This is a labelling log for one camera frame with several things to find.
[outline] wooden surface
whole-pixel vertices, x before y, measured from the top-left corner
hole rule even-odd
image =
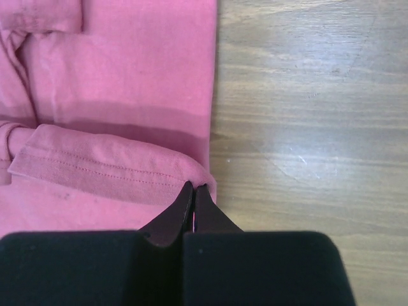
[[[408,305],[408,1],[219,0],[212,173],[245,230],[316,230]]]

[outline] seam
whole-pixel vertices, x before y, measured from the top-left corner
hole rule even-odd
[[[87,169],[87,168],[78,167],[78,166],[75,166],[75,165],[73,165],[73,164],[65,163],[64,161],[58,161],[58,160],[56,160],[56,159],[50,159],[50,158],[46,158],[46,157],[34,156],[34,155],[31,155],[31,154],[22,153],[22,152],[21,152],[20,154],[26,155],[26,156],[29,156],[29,157],[33,157],[33,158],[37,158],[37,159],[43,159],[43,160],[46,160],[46,161],[51,161],[51,162],[55,162],[55,163],[64,164],[64,165],[66,165],[66,166],[70,166],[70,167],[75,168],[75,169],[78,169],[78,170],[95,173],[95,174],[102,175],[102,176],[104,176],[104,177],[110,177],[110,178],[113,178],[113,179],[127,180],[127,181],[138,182],[138,183],[145,183],[145,184],[156,184],[156,185],[163,185],[163,186],[178,187],[178,185],[174,185],[174,184],[165,184],[165,183],[158,183],[158,182],[147,182],[147,181],[144,181],[144,180],[134,180],[134,179],[132,179],[132,178],[117,177],[117,176],[115,176],[115,175],[109,175],[109,174],[105,174],[105,173],[93,171],[93,170],[90,170],[90,169]]]
[[[177,178],[177,177],[174,177],[173,175],[169,175],[169,174],[165,174],[165,173],[159,173],[159,172],[145,171],[145,170],[136,170],[136,169],[126,168],[126,167],[121,167],[121,166],[115,166],[114,164],[106,164],[106,163],[102,163],[100,161],[95,161],[93,159],[78,156],[76,154],[66,152],[66,151],[62,151],[62,150],[41,149],[41,148],[33,147],[33,146],[30,146],[30,145],[27,145],[27,147],[32,148],[32,149],[37,149],[37,150],[45,150],[45,151],[51,151],[51,152],[55,152],[55,153],[62,153],[62,154],[66,154],[66,155],[73,156],[75,158],[81,159],[83,161],[88,161],[88,162],[91,162],[91,163],[94,163],[94,164],[100,164],[100,165],[103,165],[103,166],[108,166],[108,167],[112,167],[112,168],[116,168],[116,169],[129,170],[129,171],[134,171],[134,172],[139,172],[139,173],[162,175],[162,176],[165,176],[165,177],[171,177],[172,179],[175,179],[175,180],[179,180],[180,182],[184,182],[184,180],[182,180],[180,178]]]

